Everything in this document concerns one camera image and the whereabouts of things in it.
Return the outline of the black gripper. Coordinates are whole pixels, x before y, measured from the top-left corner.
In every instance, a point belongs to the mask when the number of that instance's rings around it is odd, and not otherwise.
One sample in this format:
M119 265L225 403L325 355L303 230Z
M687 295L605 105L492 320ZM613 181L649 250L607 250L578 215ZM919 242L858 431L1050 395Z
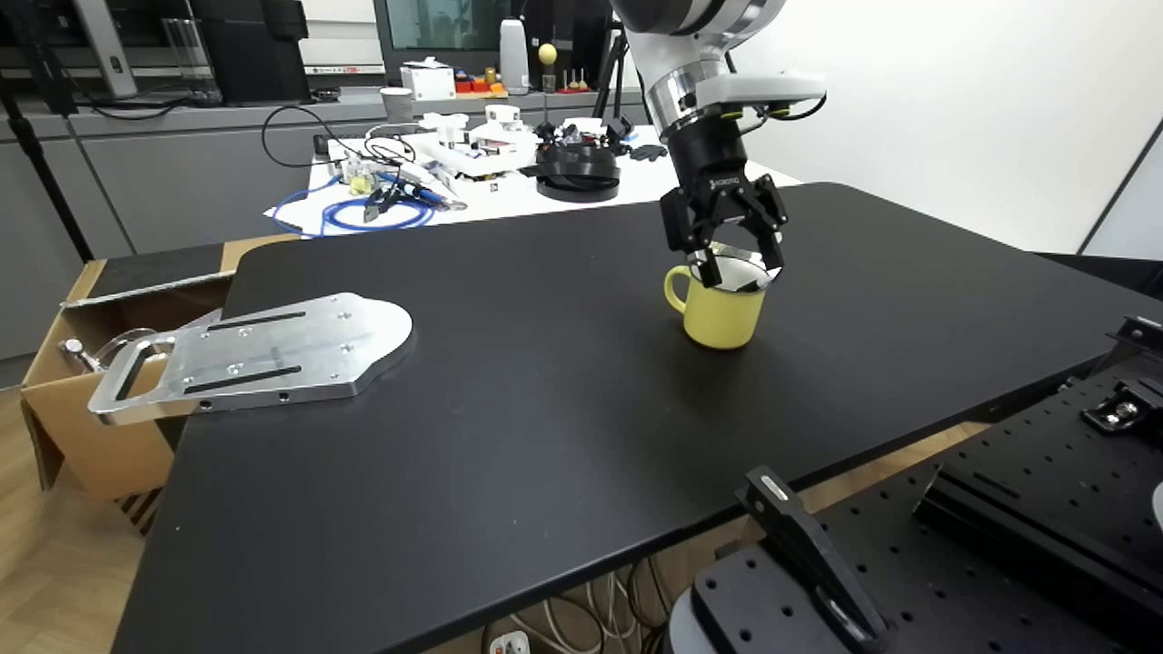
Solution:
M710 246L722 221L738 221L761 250L765 282L787 272L787 205L772 175L749 179L749 152L735 117L707 112L666 135L681 185L663 196L666 240L696 250L690 269L702 288L719 288L719 257Z

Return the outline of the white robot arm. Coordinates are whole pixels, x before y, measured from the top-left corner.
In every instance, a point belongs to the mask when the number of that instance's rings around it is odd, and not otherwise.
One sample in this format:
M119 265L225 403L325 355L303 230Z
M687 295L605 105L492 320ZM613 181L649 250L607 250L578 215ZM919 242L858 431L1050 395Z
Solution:
M716 240L722 221L753 234L741 261L761 282L782 269L787 205L772 175L749 179L738 112L744 97L727 89L732 49L778 18L787 0L613 0L630 49L673 157L675 188L663 196L666 240L696 261L707 288L727 282L732 246Z

